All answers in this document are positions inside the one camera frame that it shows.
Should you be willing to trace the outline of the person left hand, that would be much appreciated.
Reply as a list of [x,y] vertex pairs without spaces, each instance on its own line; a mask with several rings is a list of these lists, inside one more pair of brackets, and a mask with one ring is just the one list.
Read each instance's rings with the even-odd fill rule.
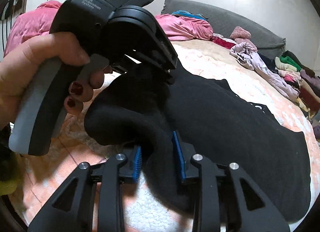
[[[65,64],[72,66],[84,66],[89,63],[89,56],[70,32],[33,37],[3,58],[1,62],[1,129],[15,121],[24,91],[39,66],[46,59],[56,56]],[[102,87],[104,75],[108,73],[112,73],[110,66],[94,71],[88,79],[71,83],[64,100],[67,113],[80,114],[84,103],[93,98],[93,90]]]

